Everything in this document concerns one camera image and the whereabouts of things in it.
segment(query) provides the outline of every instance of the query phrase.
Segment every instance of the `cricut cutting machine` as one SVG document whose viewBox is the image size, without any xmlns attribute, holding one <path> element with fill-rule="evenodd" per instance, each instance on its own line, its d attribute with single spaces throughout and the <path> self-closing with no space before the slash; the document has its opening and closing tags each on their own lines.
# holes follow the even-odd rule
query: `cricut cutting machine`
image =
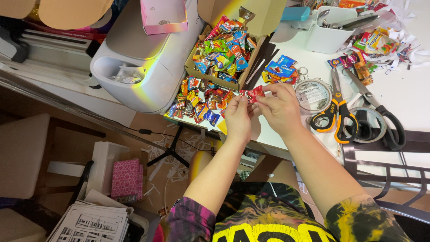
<svg viewBox="0 0 430 242">
<path fill-rule="evenodd" d="M 197 0 L 187 0 L 188 31 L 147 35 L 142 26 L 140 0 L 130 0 L 93 57 L 92 75 L 125 106 L 138 112 L 159 114 L 172 104 L 184 63 L 191 53 L 204 21 L 197 13 Z M 120 66 L 143 67 L 137 84 L 113 81 Z"/>
</svg>

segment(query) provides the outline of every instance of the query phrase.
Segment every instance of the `white utensil holder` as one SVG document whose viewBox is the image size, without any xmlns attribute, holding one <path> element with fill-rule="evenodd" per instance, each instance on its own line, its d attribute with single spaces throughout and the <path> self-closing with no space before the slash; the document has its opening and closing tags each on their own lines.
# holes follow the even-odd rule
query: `white utensil holder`
<svg viewBox="0 0 430 242">
<path fill-rule="evenodd" d="M 316 24 L 318 15 L 327 9 L 330 10 L 330 13 L 326 16 L 326 21 L 328 24 L 334 24 L 357 17 L 357 12 L 353 9 L 321 6 L 310 25 L 306 37 L 305 48 L 307 50 L 326 54 L 334 54 L 354 32 L 354 30 L 347 31 L 318 26 Z"/>
</svg>

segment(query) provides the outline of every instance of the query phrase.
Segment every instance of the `hand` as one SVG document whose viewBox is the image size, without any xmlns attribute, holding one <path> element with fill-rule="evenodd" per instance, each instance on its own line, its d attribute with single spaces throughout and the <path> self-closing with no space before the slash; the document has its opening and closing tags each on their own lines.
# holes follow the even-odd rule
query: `hand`
<svg viewBox="0 0 430 242">
<path fill-rule="evenodd" d="M 236 96 L 225 109 L 225 124 L 227 126 L 227 139 L 236 143 L 247 144 L 251 139 L 251 119 L 249 113 L 256 106 L 249 105 L 245 97 Z"/>
<path fill-rule="evenodd" d="M 267 119 L 270 127 L 282 138 L 291 138 L 304 130 L 300 119 L 298 100 L 292 85 L 286 83 L 263 86 L 274 97 L 257 96 L 255 103 Z"/>
</svg>

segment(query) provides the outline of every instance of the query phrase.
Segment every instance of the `scissors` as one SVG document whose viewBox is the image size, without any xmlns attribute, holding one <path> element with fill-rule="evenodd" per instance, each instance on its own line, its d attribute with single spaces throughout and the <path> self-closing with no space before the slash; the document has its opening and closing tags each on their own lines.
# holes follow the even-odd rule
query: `scissors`
<svg viewBox="0 0 430 242">
<path fill-rule="evenodd" d="M 317 132 L 324 133 L 333 128 L 336 120 L 336 112 L 339 111 L 338 115 L 338 125 L 335 133 L 335 140 L 340 144 L 349 144 L 354 141 L 355 137 L 358 133 L 358 121 L 355 116 L 351 114 L 351 112 L 347 108 L 347 102 L 342 98 L 341 93 L 341 83 L 339 82 L 339 74 L 337 69 L 332 69 L 332 83 L 333 83 L 333 99 L 330 103 L 329 107 L 315 115 L 310 121 L 310 126 L 315 129 Z M 344 130 L 344 120 L 348 118 L 352 121 L 351 124 L 351 137 L 343 138 L 341 134 Z M 328 120 L 328 123 L 324 127 L 320 127 L 317 125 L 319 120 Z"/>
<path fill-rule="evenodd" d="M 359 89 L 359 93 L 363 95 L 365 102 L 368 102 L 368 104 L 375 106 L 375 108 L 376 108 L 375 110 L 378 111 L 383 117 L 388 118 L 396 127 L 398 137 L 395 137 L 392 130 L 390 128 L 387 128 L 387 131 L 383 137 L 384 143 L 391 150 L 399 150 L 403 146 L 405 146 L 405 144 L 406 144 L 406 133 L 405 133 L 405 129 L 403 128 L 400 121 L 391 112 L 386 110 L 384 105 L 381 105 L 380 103 L 378 103 L 378 101 L 375 99 L 374 95 L 371 92 L 369 92 L 369 90 L 367 90 L 367 88 L 364 86 L 364 84 L 361 83 L 360 79 L 358 79 L 358 77 L 356 75 L 354 75 L 351 72 L 351 70 L 345 69 L 345 71 L 351 77 L 353 82 L 357 85 L 357 87 Z M 366 132 L 361 132 L 361 133 L 371 132 L 371 129 L 368 128 L 368 127 L 370 127 L 370 125 L 366 124 L 366 122 L 367 122 L 366 113 L 357 114 L 357 119 L 359 121 L 360 128 L 363 127 L 366 131 Z"/>
</svg>

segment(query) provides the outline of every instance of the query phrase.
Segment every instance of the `person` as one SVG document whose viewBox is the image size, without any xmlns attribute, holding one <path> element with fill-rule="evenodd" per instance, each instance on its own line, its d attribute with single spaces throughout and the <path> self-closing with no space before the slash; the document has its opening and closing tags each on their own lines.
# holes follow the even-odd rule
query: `person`
<svg viewBox="0 0 430 242">
<path fill-rule="evenodd" d="M 302 125 L 292 85 L 269 84 L 263 91 L 273 96 L 258 96 L 252 105 L 241 96 L 231 100 L 225 143 L 213 158 L 194 155 L 189 186 L 161 220 L 154 241 L 411 241 Z M 266 157 L 245 181 L 232 183 L 251 139 L 250 117 L 258 112 L 288 147 L 324 226 L 300 197 L 291 161 Z"/>
</svg>

